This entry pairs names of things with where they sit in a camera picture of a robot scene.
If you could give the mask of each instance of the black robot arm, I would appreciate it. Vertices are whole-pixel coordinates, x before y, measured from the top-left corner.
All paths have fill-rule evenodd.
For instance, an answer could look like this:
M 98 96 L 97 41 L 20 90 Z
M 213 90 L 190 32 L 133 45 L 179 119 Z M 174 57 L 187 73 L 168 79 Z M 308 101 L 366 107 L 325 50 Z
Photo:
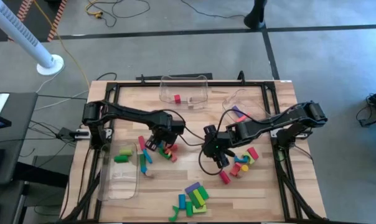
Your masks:
M 174 144 L 178 135 L 184 133 L 185 123 L 174 121 L 172 116 L 162 110 L 142 111 L 108 101 L 94 101 L 84 107 L 82 123 L 90 128 L 92 134 L 91 145 L 98 148 L 106 143 L 106 133 L 103 130 L 105 123 L 112 119 L 123 119 L 148 125 L 152 136 L 145 146 L 155 150 L 161 141 Z
M 219 168 L 223 168 L 229 165 L 225 155 L 235 156 L 230 148 L 249 144 L 262 133 L 292 124 L 288 129 L 281 129 L 276 134 L 279 145 L 289 147 L 298 134 L 308 128 L 321 127 L 326 121 L 327 118 L 318 103 L 312 101 L 299 103 L 281 114 L 261 121 L 253 119 L 228 125 L 223 132 L 217 132 L 214 125 L 206 126 L 202 150 L 207 157 L 211 157 L 217 163 Z

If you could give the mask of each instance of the green cylinder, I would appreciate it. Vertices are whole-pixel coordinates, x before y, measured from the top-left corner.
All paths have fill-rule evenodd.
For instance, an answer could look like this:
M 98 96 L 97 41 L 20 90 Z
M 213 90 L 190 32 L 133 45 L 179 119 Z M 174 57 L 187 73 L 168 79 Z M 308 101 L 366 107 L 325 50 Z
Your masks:
M 113 160 L 116 163 L 128 162 L 128 156 L 115 156 Z
M 131 150 L 131 149 L 120 149 L 119 155 L 121 155 L 121 156 L 131 156 L 131 155 L 133 155 L 133 150 Z

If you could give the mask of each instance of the black metal frame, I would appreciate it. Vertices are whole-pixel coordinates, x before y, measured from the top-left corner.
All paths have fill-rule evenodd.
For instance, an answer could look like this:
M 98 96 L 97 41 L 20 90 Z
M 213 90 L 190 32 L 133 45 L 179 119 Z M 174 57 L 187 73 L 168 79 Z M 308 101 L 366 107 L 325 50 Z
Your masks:
M 274 104 L 274 111 L 276 114 L 280 113 L 280 108 L 279 108 L 279 103 L 278 103 L 278 97 L 276 95 L 276 88 L 275 88 L 275 83 L 274 82 L 251 82 L 251 81 L 246 81 L 245 80 L 245 74 L 241 71 L 238 76 L 238 80 L 240 82 L 208 82 L 208 86 L 258 86 L 261 88 L 261 92 L 263 95 L 263 101 L 264 101 L 264 107 L 267 113 L 271 114 L 271 108 L 270 104 L 268 102 L 268 94 L 267 92 L 269 91 L 272 96 L 273 104 Z M 113 101 L 117 102 L 120 96 L 120 90 L 123 87 L 134 87 L 134 86 L 159 86 L 160 81 L 158 82 L 146 82 L 145 79 L 143 78 L 141 82 L 139 83 L 116 83 L 116 82 L 109 82 L 106 86 L 106 92 L 105 92 L 105 99 L 109 100 L 111 92 L 114 92 L 114 97 Z M 109 123 L 109 128 L 113 129 L 114 126 L 114 121 L 110 121 Z M 279 146 L 278 143 L 276 142 L 276 139 L 271 137 L 271 144 L 273 147 L 273 155 L 274 158 L 278 158 L 278 151 L 279 151 Z M 88 185 L 92 184 L 92 182 L 95 179 L 95 172 L 97 169 L 98 165 L 98 159 L 100 156 L 100 150 L 97 149 L 95 150 L 93 160 L 92 160 L 92 167 L 90 169 L 90 176 L 88 180 Z M 286 166 L 286 171 L 287 171 L 287 176 L 289 181 L 293 184 L 295 187 L 295 181 L 294 181 L 294 175 L 293 175 L 293 168 L 290 160 L 289 153 L 284 151 L 284 156 L 285 156 L 285 166 Z M 288 206 L 288 200 L 286 197 L 286 192 L 284 188 L 284 182 L 281 178 L 281 176 L 278 173 L 278 167 L 277 163 L 275 163 L 275 168 L 277 170 L 277 178 L 278 178 L 278 185 L 280 188 L 280 195 L 281 195 L 281 203 L 282 203 L 282 208 L 283 208 L 283 213 L 284 213 L 284 219 L 285 221 L 288 221 L 291 219 L 290 213 L 289 213 L 289 206 Z M 297 200 L 293 197 L 293 203 L 294 203 L 294 209 L 295 209 L 295 214 L 296 218 L 298 219 L 303 219 L 301 209 L 299 206 L 299 203 Z M 82 213 L 82 220 L 86 220 L 88 218 L 88 211 L 90 207 L 90 202 L 88 202 L 85 207 L 83 208 L 83 213 Z M 95 212 L 94 212 L 94 219 L 99 220 L 100 217 L 100 212 L 101 212 L 101 201 L 97 199 L 96 205 L 95 205 Z

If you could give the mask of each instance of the transparent plastic tray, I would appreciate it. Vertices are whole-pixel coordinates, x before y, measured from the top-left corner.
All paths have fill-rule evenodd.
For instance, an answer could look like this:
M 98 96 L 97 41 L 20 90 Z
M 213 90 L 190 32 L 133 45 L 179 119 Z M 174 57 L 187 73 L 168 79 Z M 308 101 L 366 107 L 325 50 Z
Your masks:
M 224 111 L 233 109 L 233 107 L 236 106 L 236 108 L 252 118 L 261 120 L 270 116 L 270 114 L 264 110 L 263 104 L 263 99 L 256 99 L 249 94 L 248 90 L 241 89 L 225 99 L 222 106 Z M 236 112 L 231 111 L 227 113 L 226 118 L 230 123 L 235 123 L 239 121 L 238 119 L 240 117 Z
M 129 156 L 129 162 L 118 164 L 113 158 L 119 155 L 122 147 L 130 147 L 133 155 Z M 135 197 L 139 184 L 137 145 L 132 142 L 106 144 L 101 149 L 101 156 L 103 156 L 103 165 L 98 199 L 110 201 Z
M 180 95 L 181 103 L 176 104 L 175 95 Z M 168 108 L 202 109 L 207 104 L 207 78 L 161 78 L 159 99 L 168 104 Z

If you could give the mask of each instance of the purple block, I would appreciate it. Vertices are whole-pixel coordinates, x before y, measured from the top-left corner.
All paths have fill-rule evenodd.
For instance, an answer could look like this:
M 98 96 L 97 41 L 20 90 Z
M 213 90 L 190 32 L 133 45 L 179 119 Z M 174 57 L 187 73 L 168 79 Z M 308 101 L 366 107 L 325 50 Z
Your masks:
M 200 187 L 200 183 L 196 182 L 196 183 L 194 183 L 191 186 L 186 188 L 186 193 L 189 194 L 189 193 L 193 192 L 195 189 L 198 189 L 199 187 Z
M 237 106 L 233 106 L 232 109 L 240 111 L 240 110 L 238 109 Z M 236 114 L 239 118 L 241 118 L 241 117 L 243 116 L 242 113 L 239 113 L 239 112 L 237 112 L 237 111 L 234 111 L 234 112 L 235 112 L 235 114 Z

